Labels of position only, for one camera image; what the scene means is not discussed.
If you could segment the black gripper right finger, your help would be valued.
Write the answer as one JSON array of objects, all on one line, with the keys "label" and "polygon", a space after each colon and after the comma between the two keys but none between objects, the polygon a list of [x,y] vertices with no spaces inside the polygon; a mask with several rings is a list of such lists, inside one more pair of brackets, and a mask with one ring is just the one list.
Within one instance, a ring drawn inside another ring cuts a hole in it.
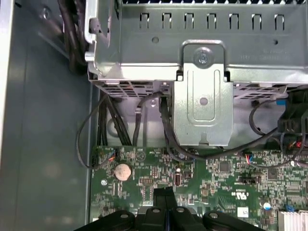
[{"label": "black gripper right finger", "polygon": [[220,211],[206,212],[201,218],[178,206],[173,189],[165,188],[166,205],[175,231],[258,231],[259,228]]}]

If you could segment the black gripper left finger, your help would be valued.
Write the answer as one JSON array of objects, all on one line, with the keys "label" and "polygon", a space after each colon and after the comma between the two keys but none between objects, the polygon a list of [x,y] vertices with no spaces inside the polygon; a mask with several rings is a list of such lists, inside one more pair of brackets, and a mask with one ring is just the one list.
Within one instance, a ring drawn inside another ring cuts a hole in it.
[{"label": "black gripper left finger", "polygon": [[164,231],[165,188],[154,189],[154,205],[134,215],[118,210],[90,223],[91,231]]}]

